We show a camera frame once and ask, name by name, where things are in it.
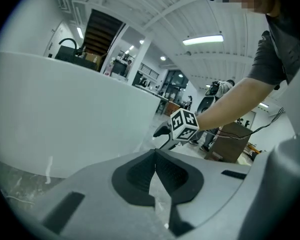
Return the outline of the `dark wooden cabinet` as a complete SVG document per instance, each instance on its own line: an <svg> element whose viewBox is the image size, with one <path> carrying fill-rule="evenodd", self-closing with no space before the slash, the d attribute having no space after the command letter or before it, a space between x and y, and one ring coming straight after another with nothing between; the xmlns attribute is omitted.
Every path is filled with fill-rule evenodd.
<svg viewBox="0 0 300 240"><path fill-rule="evenodd" d="M237 122L232 122L221 128L205 159L217 162L236 163L244 151L252 131Z"/></svg>

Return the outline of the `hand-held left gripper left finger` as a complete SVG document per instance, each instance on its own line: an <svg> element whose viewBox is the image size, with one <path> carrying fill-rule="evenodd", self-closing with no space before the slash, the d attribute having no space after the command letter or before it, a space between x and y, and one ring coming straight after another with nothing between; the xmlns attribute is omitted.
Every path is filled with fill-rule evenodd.
<svg viewBox="0 0 300 240"><path fill-rule="evenodd" d="M95 163L39 197L33 216L62 240L169 240L149 194L155 152Z"/></svg>

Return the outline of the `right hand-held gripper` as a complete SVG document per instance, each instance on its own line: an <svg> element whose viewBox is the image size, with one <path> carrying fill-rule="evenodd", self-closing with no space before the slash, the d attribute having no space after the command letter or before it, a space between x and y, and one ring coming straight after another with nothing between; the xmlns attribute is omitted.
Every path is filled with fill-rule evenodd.
<svg viewBox="0 0 300 240"><path fill-rule="evenodd" d="M168 135L168 140L159 148L172 150L181 141L189 141L199 131L198 121L194 113L179 108L170 115L170 124L163 122L154 132L153 137Z"/></svg>

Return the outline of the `open cardboard box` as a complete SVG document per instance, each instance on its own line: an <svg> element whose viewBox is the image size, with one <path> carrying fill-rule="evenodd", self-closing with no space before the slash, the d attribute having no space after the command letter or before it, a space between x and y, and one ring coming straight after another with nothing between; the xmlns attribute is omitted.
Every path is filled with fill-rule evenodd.
<svg viewBox="0 0 300 240"><path fill-rule="evenodd" d="M93 54L93 53L86 53L85 55L85 59L89 62L92 62L93 63L93 69L97 72L100 71L100 64L101 64L101 61L102 61L102 57L100 55L96 55L96 54Z"/></svg>

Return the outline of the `large white tub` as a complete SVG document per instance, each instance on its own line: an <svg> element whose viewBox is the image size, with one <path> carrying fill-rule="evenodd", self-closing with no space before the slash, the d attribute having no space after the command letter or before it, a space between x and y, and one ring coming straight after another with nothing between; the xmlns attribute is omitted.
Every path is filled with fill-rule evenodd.
<svg viewBox="0 0 300 240"><path fill-rule="evenodd" d="M134 153L159 101L72 63L0 51L0 161L32 174L67 178Z"/></svg>

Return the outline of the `clear soap bottle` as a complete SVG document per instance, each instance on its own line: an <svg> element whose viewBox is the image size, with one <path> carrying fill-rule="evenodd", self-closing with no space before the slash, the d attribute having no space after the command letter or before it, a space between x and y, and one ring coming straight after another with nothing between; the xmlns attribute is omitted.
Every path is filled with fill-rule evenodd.
<svg viewBox="0 0 300 240"><path fill-rule="evenodd" d="M109 64L105 67L105 70L104 70L103 74L106 75L106 76L110 76L111 73L112 73L113 67L114 67L114 61L111 60L109 62Z"/></svg>

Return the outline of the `dark wooden staircase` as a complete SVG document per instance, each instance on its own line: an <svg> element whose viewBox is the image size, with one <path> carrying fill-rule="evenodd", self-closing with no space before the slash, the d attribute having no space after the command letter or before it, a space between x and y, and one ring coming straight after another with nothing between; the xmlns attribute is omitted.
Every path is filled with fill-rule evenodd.
<svg viewBox="0 0 300 240"><path fill-rule="evenodd" d="M83 47L90 54L106 54L125 24L101 11L92 9L84 34Z"/></svg>

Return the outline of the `person's dark grey shirt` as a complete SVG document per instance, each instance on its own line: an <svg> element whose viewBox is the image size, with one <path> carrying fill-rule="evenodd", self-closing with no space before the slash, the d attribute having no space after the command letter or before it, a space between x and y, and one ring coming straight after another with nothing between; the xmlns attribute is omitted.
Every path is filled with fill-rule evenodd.
<svg viewBox="0 0 300 240"><path fill-rule="evenodd" d="M300 4L284 1L277 17L266 15L249 78L278 86L290 83L300 68Z"/></svg>

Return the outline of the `person's right forearm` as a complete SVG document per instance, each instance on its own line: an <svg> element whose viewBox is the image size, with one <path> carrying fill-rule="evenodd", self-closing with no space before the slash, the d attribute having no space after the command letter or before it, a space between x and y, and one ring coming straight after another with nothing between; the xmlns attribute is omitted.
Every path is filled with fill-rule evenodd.
<svg viewBox="0 0 300 240"><path fill-rule="evenodd" d="M211 130L234 122L262 103L274 88L274 85L253 78L242 79L196 117L199 130Z"/></svg>

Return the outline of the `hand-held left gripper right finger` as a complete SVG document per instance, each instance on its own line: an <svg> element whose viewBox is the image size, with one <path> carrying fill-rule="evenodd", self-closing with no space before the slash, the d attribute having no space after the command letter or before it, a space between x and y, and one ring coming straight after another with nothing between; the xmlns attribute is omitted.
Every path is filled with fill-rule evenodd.
<svg viewBox="0 0 300 240"><path fill-rule="evenodd" d="M171 198L171 233L182 236L210 219L235 194L250 168L156 149L155 172Z"/></svg>

